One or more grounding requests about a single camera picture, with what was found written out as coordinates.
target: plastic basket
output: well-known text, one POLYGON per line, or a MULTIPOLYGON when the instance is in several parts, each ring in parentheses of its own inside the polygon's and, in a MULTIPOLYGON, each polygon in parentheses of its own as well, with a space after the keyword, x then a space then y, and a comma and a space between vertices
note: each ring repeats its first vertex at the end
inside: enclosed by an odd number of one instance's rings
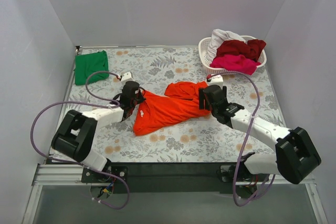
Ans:
MULTIPOLYGON (((247 36, 244 35, 242 36, 245 40, 251 40, 251 39, 256 39, 255 37, 252 36, 247 36)), ((211 61, 209 61, 206 58, 207 52, 208 52, 208 45, 211 41, 211 37, 208 38, 204 38, 202 39, 199 43, 198 43, 198 53, 199 56, 201 58, 201 62, 203 64, 203 67, 206 71, 206 74, 214 74, 214 73, 221 73, 221 72, 229 72, 228 70, 226 70, 225 68, 212 68, 210 67, 211 61)), ((266 64, 266 54, 265 51, 263 50, 260 54, 259 60, 258 62, 260 62, 261 64, 257 66, 257 68, 261 68, 262 66, 264 66, 266 64)))

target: gray floor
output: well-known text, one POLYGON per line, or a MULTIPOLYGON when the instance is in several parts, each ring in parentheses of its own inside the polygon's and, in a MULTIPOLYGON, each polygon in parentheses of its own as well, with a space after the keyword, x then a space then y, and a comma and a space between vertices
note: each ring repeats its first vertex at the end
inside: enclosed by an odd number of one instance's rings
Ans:
MULTIPOLYGON (((115 211, 84 195, 87 186, 44 186, 34 223, 317 223, 304 185, 273 185, 243 208, 215 193, 146 193, 131 194, 128 206, 115 211)), ((124 199, 112 195, 108 202, 124 199)))

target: magenta cloth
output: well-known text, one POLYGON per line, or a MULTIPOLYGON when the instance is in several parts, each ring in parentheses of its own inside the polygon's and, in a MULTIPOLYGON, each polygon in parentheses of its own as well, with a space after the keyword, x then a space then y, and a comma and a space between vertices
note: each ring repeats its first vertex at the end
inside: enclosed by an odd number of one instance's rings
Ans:
POLYGON ((244 55, 224 55, 223 57, 216 57, 210 67, 225 68, 229 71, 238 71, 251 75, 260 64, 260 62, 245 58, 244 55))

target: folded green towel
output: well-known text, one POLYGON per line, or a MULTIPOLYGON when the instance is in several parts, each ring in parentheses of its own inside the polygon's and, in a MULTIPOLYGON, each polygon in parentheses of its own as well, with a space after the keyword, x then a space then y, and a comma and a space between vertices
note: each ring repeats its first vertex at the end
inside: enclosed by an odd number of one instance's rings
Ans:
MULTIPOLYGON (((88 55, 77 55, 75 58, 75 84, 84 85, 90 74, 97 71, 109 71, 107 53, 95 52, 88 55)), ((104 80, 109 77, 108 73, 99 73, 91 77, 89 83, 104 80)))

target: flower pattern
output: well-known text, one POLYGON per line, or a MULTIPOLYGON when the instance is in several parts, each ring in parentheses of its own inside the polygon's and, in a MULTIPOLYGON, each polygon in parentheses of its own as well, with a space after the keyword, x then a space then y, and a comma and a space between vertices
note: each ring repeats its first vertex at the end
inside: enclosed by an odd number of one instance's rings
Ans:
MULTIPOLYGON (((206 72, 198 56, 197 48, 128 48, 104 49, 108 55, 110 71, 122 74, 131 71, 140 86, 158 95, 163 95, 170 83, 179 81, 200 82, 206 72)), ((100 50, 84 49, 83 54, 100 50)), ((271 123, 283 126, 278 103, 265 67, 252 75, 261 95, 257 115, 271 123)), ((242 76, 224 76, 228 100, 243 105, 249 111, 256 106, 253 86, 242 76)), ((110 76, 92 83, 89 89, 96 95, 113 98, 120 93, 121 83, 110 76)), ((72 83, 70 101, 83 101, 107 105, 106 101, 89 95, 84 86, 72 83)), ((80 112, 95 109, 90 106, 69 104, 66 110, 80 112)), ((235 162, 244 133, 219 124, 211 115, 190 119, 180 124, 164 127, 145 136, 135 136, 133 125, 138 108, 121 123, 108 125, 96 131, 92 148, 112 162, 235 162)), ((248 140, 245 153, 272 153, 272 150, 253 137, 248 140)), ((65 158, 51 150, 51 155, 65 158)))

